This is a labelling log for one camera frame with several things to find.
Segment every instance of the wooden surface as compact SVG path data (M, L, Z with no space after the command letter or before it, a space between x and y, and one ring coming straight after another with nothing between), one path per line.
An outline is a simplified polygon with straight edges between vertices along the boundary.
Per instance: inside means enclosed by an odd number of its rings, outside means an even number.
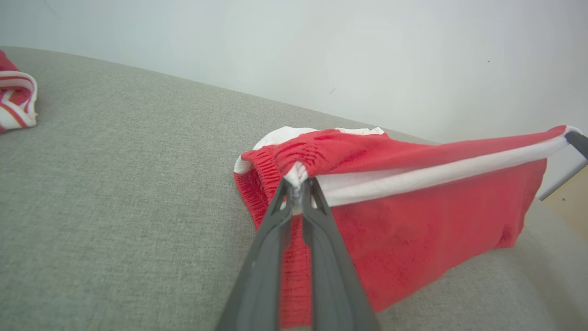
M588 167L580 170L543 203L588 241Z

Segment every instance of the gray fabric surface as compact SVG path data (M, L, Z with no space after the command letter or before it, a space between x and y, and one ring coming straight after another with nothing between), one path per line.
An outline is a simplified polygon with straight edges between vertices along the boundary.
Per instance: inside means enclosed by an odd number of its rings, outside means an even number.
M110 62L2 49L39 84L38 126L0 135L2 331L212 330L254 236L237 156L284 125L367 127ZM379 319L384 330L588 329L586 253L536 201L516 248L450 270Z

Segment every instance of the striped cloth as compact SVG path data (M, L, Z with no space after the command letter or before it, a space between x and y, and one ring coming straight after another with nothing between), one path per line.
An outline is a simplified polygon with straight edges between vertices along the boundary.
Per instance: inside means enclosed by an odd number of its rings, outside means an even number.
M0 51L0 133L36 125L36 81Z

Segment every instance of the white wall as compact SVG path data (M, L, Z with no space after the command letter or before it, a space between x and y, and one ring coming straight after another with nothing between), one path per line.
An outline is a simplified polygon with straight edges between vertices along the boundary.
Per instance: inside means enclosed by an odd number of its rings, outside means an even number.
M85 55L438 142L588 132L585 0L3 0L0 44ZM550 159L541 191L583 162Z

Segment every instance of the clothing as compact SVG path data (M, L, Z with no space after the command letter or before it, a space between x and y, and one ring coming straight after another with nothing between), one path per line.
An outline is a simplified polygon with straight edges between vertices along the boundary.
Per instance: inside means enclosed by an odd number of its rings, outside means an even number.
M467 259L515 245L546 157L567 145L545 133L443 145L390 139L380 129L282 128L235 164L256 228L282 177L316 177L366 293L382 310ZM310 254L299 216L283 259L282 327L309 325Z
M0 133L36 125L36 81L0 51Z

